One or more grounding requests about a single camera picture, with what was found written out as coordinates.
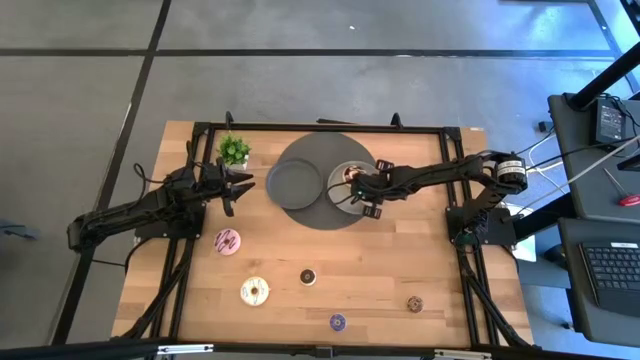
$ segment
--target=gray floor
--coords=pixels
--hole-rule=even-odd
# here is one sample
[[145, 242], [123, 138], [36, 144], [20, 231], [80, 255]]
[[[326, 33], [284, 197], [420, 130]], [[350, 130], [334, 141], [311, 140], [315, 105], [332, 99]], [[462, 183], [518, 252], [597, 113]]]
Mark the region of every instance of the gray floor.
[[[638, 41], [617, 0], [598, 3], [623, 50]], [[3, 0], [0, 47], [146, 47], [160, 4]], [[607, 44], [583, 4], [183, 0], [174, 1], [160, 46], [606, 49]], [[313, 122], [325, 117], [384, 124], [397, 111], [408, 125], [483, 127], [492, 149], [521, 150], [541, 137], [534, 125], [548, 119], [548, 95], [580, 89], [609, 63], [159, 58], [112, 204], [137, 196], [140, 183], [131, 166], [140, 162], [152, 169], [167, 120], [222, 120], [230, 110], [237, 121]], [[66, 224], [95, 201], [140, 65], [138, 58], [0, 58], [0, 217], [29, 224], [43, 234], [37, 241], [0, 238], [0, 348], [47, 341], [73, 258], [66, 248]], [[610, 92], [631, 94], [625, 82]], [[533, 157], [542, 160], [557, 152], [555, 141], [549, 141]], [[564, 180], [560, 168], [548, 175]], [[510, 201], [525, 204], [552, 188], [533, 174], [530, 189]], [[130, 246], [131, 234], [113, 237], [96, 258], [122, 262]], [[92, 267], [71, 341], [108, 338], [122, 281], [120, 268]], [[566, 309], [563, 290], [523, 289], [535, 341], [544, 348], [625, 358], [640, 355], [637, 349], [590, 343], [559, 328], [557, 318], [568, 320], [560, 310]]]

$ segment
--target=white cable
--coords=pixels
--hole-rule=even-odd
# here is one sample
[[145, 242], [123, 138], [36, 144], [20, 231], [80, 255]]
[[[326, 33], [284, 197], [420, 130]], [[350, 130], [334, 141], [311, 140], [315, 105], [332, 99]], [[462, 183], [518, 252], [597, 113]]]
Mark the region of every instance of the white cable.
[[[565, 187], [569, 184], [571, 184], [572, 182], [578, 180], [579, 178], [581, 178], [584, 174], [588, 173], [589, 171], [593, 170], [593, 168], [595, 168], [596, 166], [602, 164], [603, 162], [607, 161], [607, 159], [609, 159], [610, 157], [612, 157], [613, 155], [619, 153], [620, 151], [622, 151], [624, 148], [626, 148], [627, 146], [633, 144], [634, 142], [640, 140], [640, 135], [634, 137], [633, 139], [627, 141], [626, 143], [624, 143], [622, 146], [620, 146], [619, 148], [615, 149], [614, 151], [608, 153], [607, 155], [603, 156], [600, 160], [594, 162], [593, 164], [589, 165], [589, 167], [587, 167], [586, 169], [582, 170], [579, 174], [577, 174], [576, 176], [572, 177], [571, 179], [569, 179], [566, 183], [562, 184], [560, 187]], [[542, 195], [541, 197], [537, 198], [536, 200], [530, 202], [529, 204], [525, 205], [522, 207], [522, 209], [520, 209], [520, 211], [518, 211], [516, 213], [516, 215], [520, 214], [524, 209], [528, 208], [529, 206], [537, 203], [540, 200], [546, 199], [549, 195], [554, 194], [556, 191], [558, 191], [558, 189], [554, 189], [552, 191], [549, 191], [548, 193]]]
[[534, 173], [534, 172], [545, 172], [545, 171], [547, 171], [549, 169], [553, 169], [554, 167], [560, 166], [562, 164], [563, 164], [563, 161], [560, 160], [560, 161], [558, 161], [557, 163], [555, 163], [553, 165], [547, 166], [546, 168], [531, 168], [531, 169], [527, 170], [527, 172], [531, 172], [531, 173]]
[[[531, 157], [531, 154], [533, 153], [533, 150], [535, 150], [538, 146], [544, 144], [547, 140], [555, 138], [555, 137], [556, 137], [555, 134], [553, 134], [553, 135], [551, 135], [549, 137], [546, 137], [546, 138], [542, 139], [542, 141], [540, 141], [539, 143], [535, 144], [531, 149], [529, 149], [529, 153], [527, 155], [529, 156], [529, 163], [530, 164], [532, 164], [532, 165], [535, 164], [533, 162], [533, 158]], [[556, 184], [556, 182], [553, 181], [553, 179], [551, 179], [550, 177], [548, 177], [547, 175], [544, 174], [543, 170], [538, 169], [537, 172], [540, 174], [540, 176], [542, 176], [543, 178], [549, 180], [549, 182], [552, 183], [553, 186], [556, 187], [556, 189], [559, 189], [560, 191], [562, 191], [563, 194], [566, 194], [566, 192], [564, 190], [562, 190], [562, 188], [558, 184]]]

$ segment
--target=wooden tabletop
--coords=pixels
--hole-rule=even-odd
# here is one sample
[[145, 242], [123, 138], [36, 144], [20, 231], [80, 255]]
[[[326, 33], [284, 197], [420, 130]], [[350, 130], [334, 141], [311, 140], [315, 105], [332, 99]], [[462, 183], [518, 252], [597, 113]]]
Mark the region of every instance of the wooden tabletop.
[[[193, 124], [166, 124], [154, 179], [185, 164], [185, 141], [191, 137]], [[225, 133], [217, 131], [214, 144], [219, 144]], [[339, 230], [314, 230], [290, 219], [271, 202], [265, 190], [267, 172], [280, 154], [308, 133], [234, 134], [242, 136], [252, 148], [247, 171], [254, 175], [256, 186], [234, 204], [235, 217], [224, 215], [219, 200], [207, 207], [203, 233], [194, 249], [180, 340], [470, 345], [457, 259], [446, 230], [444, 209], [448, 199], [444, 185], [424, 188], [407, 201], [384, 203], [380, 220], [364, 218]], [[481, 129], [462, 129], [462, 134], [465, 154], [486, 149], [486, 136]], [[435, 135], [344, 135], [364, 145], [375, 159], [414, 167], [442, 160]], [[198, 159], [202, 147], [198, 149]], [[472, 190], [477, 196], [482, 187], [472, 184]], [[462, 199], [459, 186], [457, 191], [458, 199]], [[242, 237], [238, 252], [228, 257], [213, 248], [214, 236], [224, 228], [233, 228]], [[167, 244], [167, 239], [151, 240], [132, 257], [113, 335], [127, 331], [156, 295]], [[483, 249], [492, 298], [520, 336], [531, 342], [513, 258], [499, 247]], [[300, 284], [299, 274], [305, 268], [317, 273], [317, 281], [311, 287]], [[271, 291], [259, 307], [250, 307], [240, 298], [240, 287], [251, 276], [264, 278]], [[407, 299], [413, 295], [424, 301], [421, 313], [414, 314], [406, 308]], [[475, 303], [480, 338], [487, 342], [482, 306], [477, 299]], [[172, 300], [164, 316], [165, 335], [171, 310]], [[339, 333], [329, 327], [329, 318], [336, 313], [343, 314], [348, 324]]]

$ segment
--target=green plant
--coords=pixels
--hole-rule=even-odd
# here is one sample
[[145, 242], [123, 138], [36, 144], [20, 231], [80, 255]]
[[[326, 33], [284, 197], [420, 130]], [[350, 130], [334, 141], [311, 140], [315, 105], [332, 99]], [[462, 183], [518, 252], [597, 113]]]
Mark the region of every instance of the green plant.
[[229, 134], [222, 138], [219, 151], [225, 164], [242, 165], [247, 162], [245, 156], [249, 155], [250, 150], [249, 145], [245, 144], [241, 137]]

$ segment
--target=laptop keyboard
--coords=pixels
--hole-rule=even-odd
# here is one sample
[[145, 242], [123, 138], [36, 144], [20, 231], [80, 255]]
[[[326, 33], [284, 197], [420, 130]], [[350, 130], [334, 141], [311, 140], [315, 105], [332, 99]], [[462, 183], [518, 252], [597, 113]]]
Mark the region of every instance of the laptop keyboard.
[[640, 291], [640, 249], [583, 246], [598, 289]]

